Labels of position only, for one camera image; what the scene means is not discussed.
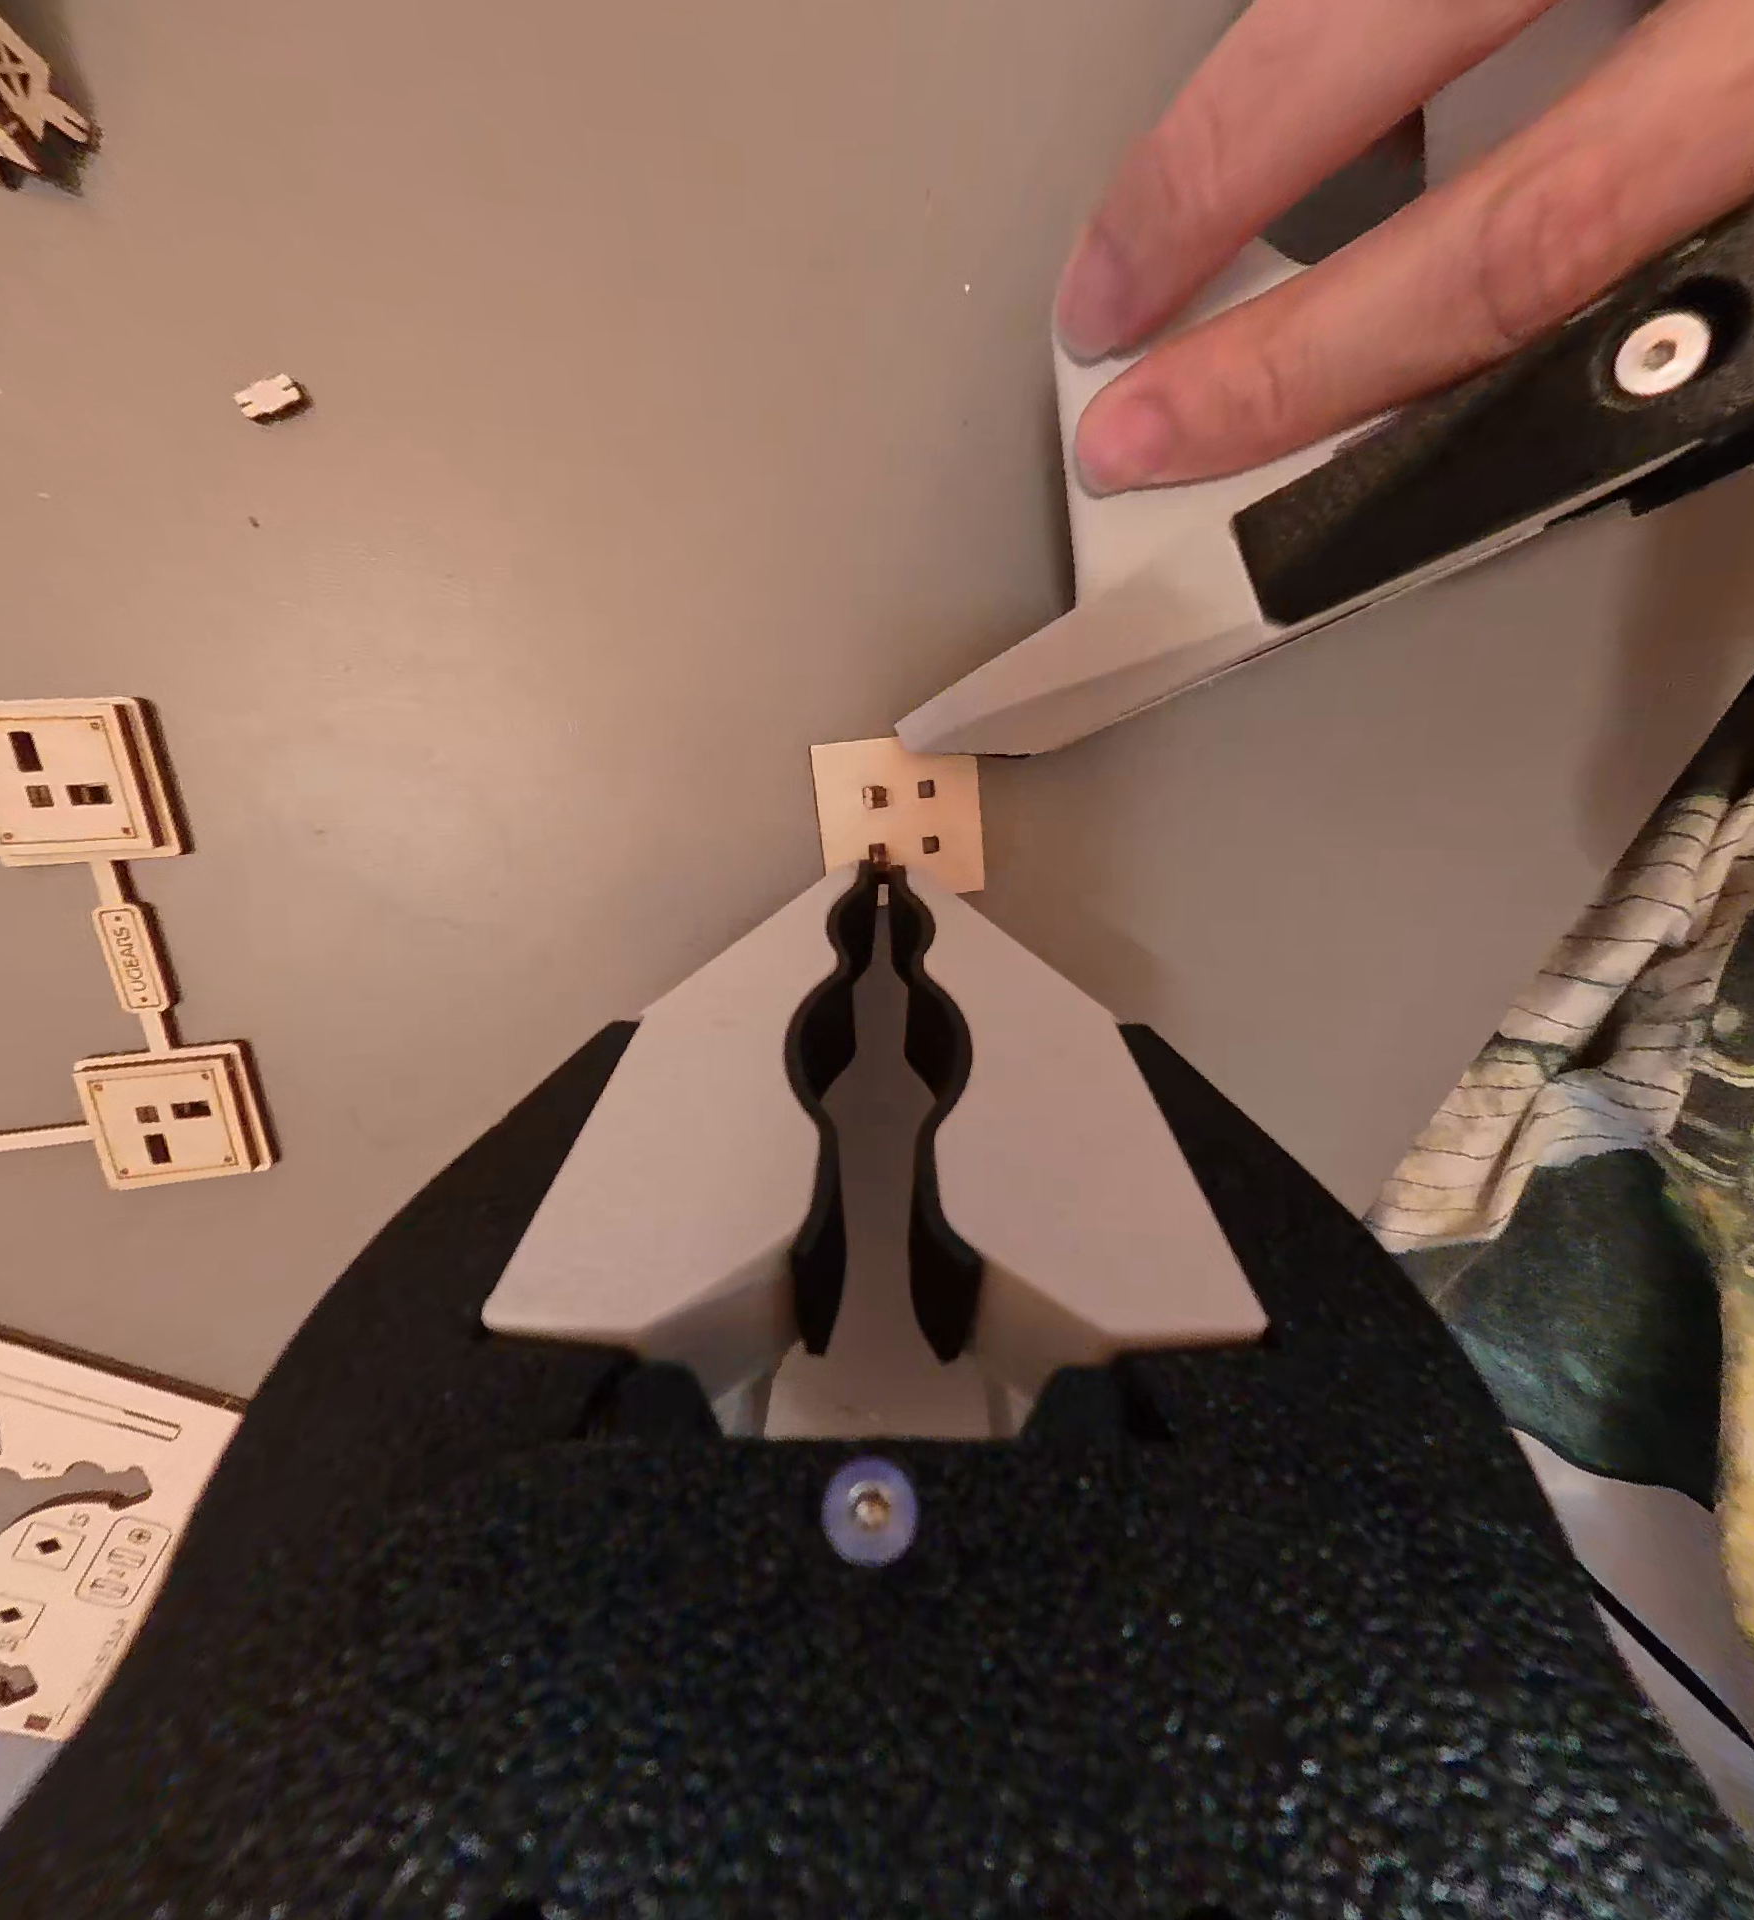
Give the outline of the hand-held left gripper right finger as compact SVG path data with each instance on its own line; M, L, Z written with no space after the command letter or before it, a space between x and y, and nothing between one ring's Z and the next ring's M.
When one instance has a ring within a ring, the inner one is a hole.
M940 1363L1039 1398L1131 1352L1254 1346L1254 1297L1117 1016L936 878L891 870L911 1314Z

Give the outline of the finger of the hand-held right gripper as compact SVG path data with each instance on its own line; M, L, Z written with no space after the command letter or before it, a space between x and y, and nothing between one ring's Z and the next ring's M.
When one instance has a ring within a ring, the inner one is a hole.
M1078 604L900 715L897 736L917 751L1055 751L1334 627L1328 617L1300 631L1262 617L1235 517L1397 412L1240 476L1084 499L1075 522Z

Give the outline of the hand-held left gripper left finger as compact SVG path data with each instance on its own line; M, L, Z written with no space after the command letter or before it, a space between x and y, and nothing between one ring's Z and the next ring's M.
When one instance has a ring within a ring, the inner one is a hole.
M768 1409L844 1304L844 1162L825 1092L856 1051L875 870L831 870L652 1001L525 1240L491 1334L618 1347Z

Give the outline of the small square wooden plate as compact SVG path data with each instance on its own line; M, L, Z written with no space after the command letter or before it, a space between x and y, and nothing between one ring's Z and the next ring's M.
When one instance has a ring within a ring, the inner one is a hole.
M922 868L943 888L984 888L984 815L977 754L926 754L895 733L812 750L825 870L888 841L895 868Z

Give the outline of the grey desk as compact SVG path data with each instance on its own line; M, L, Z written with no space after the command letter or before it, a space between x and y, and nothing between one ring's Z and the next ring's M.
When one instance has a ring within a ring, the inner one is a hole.
M0 1327L253 1397L367 1240L823 874L812 744L1070 595L1048 301L1219 3L20 3L0 699L150 699L278 1164L0 1158ZM250 422L290 371L312 406ZM984 771L981 906L1351 1210L1754 672L1754 475Z

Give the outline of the person's right hand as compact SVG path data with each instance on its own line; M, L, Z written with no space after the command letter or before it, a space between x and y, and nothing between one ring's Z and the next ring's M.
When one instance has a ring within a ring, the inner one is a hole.
M1251 3L1142 132L1055 289L1084 493L1265 468L1463 382L1754 199L1754 3L1662 3L1466 175L1182 334L1243 242L1547 3Z

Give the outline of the patterned shirt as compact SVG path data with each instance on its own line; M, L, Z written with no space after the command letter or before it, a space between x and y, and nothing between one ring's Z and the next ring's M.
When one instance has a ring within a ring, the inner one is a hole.
M1366 1226L1754 1820L1754 771L1663 798Z

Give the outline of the wooden puzzle sheet with arcs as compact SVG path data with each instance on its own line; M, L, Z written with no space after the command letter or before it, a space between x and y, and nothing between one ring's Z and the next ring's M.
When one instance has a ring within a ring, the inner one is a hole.
M243 1409L0 1337L0 1737L115 1678Z

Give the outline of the wooden four-square frame piece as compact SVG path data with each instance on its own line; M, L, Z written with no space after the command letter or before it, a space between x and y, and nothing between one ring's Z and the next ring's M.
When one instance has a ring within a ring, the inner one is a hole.
M151 700L131 694L0 700L0 868L87 870L92 929L138 1048L72 1065L79 1114L0 1129L0 1158L92 1146L114 1192L253 1177L278 1162L250 1046L189 1041L180 982L138 864L191 852Z

